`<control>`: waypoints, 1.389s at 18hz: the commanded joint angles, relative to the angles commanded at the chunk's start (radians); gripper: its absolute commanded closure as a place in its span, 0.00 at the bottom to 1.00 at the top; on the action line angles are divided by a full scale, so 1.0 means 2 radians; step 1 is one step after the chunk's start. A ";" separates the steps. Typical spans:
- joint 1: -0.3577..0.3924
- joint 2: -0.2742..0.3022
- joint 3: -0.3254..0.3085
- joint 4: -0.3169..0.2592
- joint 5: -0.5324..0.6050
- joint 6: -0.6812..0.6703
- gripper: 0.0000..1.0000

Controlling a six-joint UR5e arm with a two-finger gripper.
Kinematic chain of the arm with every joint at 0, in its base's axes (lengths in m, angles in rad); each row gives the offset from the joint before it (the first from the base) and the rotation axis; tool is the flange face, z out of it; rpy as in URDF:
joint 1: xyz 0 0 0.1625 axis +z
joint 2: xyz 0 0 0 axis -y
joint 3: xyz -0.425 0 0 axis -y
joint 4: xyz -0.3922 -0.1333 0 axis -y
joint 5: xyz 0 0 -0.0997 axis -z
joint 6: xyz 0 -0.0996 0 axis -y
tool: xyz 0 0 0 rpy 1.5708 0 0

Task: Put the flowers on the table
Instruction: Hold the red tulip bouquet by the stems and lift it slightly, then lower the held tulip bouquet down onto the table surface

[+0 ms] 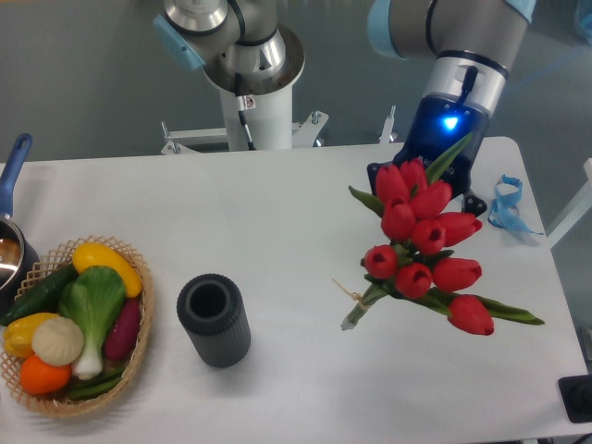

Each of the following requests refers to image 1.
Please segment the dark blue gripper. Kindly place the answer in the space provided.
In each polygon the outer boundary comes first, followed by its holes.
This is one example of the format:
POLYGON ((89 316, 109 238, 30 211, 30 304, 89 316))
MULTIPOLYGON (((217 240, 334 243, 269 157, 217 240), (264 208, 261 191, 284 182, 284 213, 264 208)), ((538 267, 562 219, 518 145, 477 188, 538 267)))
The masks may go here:
POLYGON ((476 108, 427 96, 420 102, 408 138, 391 163, 400 166, 404 161, 420 157, 429 166, 454 143, 470 135, 471 140, 441 178, 451 185, 454 197, 462 194, 464 213, 481 216, 487 210, 487 203, 471 190, 471 170, 488 123, 489 116, 476 108))

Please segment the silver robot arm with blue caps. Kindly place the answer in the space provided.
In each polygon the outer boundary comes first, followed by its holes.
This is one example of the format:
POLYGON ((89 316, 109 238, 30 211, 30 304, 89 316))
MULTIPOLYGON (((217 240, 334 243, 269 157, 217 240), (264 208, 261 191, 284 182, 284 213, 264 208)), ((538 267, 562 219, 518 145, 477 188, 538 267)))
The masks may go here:
POLYGON ((471 169, 535 9, 533 1, 376 1, 367 19, 373 49, 436 63, 413 123, 393 162, 430 166, 454 143, 471 139, 442 178, 462 209, 481 216, 487 204, 471 190, 471 169))

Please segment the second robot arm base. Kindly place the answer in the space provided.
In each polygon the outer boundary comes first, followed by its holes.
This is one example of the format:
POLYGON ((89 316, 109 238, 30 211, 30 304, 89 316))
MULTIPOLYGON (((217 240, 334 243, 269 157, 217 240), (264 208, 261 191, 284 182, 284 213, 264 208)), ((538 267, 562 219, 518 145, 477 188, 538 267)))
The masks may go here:
POLYGON ((177 63, 235 95, 275 93, 302 74, 302 43, 276 1, 165 1, 153 26, 177 63))

